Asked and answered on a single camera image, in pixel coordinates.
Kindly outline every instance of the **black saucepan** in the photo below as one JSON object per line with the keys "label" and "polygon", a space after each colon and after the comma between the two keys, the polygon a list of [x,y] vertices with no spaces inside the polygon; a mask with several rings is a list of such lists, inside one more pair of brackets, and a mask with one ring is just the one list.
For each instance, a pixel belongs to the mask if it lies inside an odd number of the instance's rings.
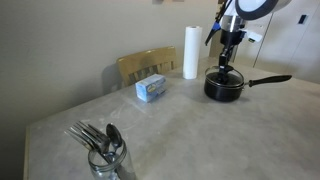
{"label": "black saucepan", "polygon": [[238,99],[245,85],[252,87],[258,84],[284,82],[292,77],[291,75],[271,76],[259,80],[250,80],[245,83],[242,74],[233,69],[228,72],[228,82],[221,84],[217,80],[218,72],[218,66],[213,66],[206,70],[204,92],[208,97],[222,102],[231,102]]}

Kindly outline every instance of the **butter box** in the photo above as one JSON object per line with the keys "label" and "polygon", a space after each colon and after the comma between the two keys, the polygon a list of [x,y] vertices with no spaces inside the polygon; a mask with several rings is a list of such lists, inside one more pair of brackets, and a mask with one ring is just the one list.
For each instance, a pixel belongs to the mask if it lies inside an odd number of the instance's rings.
{"label": "butter box", "polygon": [[154,74],[136,83],[137,96],[149,102],[165,91],[166,79],[164,76]]}

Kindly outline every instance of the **wooden chair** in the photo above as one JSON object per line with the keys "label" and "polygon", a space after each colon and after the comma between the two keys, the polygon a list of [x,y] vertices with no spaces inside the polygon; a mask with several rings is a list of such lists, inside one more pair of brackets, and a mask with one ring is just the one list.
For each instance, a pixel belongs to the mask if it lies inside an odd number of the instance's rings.
{"label": "wooden chair", "polygon": [[176,68],[176,49],[173,46],[151,49],[124,56],[117,60],[126,86],[153,74],[163,74]]}

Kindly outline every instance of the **glass cup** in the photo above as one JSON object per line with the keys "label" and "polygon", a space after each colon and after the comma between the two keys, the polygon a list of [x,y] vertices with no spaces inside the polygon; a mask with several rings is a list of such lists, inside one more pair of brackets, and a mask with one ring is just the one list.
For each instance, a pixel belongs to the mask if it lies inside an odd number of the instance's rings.
{"label": "glass cup", "polygon": [[136,180],[131,156],[126,143],[117,149],[117,153],[109,152],[106,156],[112,161],[108,164],[97,151],[89,151],[88,161],[91,173],[96,180]]}

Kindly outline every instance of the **fork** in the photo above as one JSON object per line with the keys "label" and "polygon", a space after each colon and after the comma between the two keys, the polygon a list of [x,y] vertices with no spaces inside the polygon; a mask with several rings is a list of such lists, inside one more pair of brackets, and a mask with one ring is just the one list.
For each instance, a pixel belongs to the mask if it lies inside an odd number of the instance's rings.
{"label": "fork", "polygon": [[96,150],[107,163],[112,163],[110,157],[107,156],[110,139],[97,128],[79,121],[71,126],[66,133],[88,150]]}

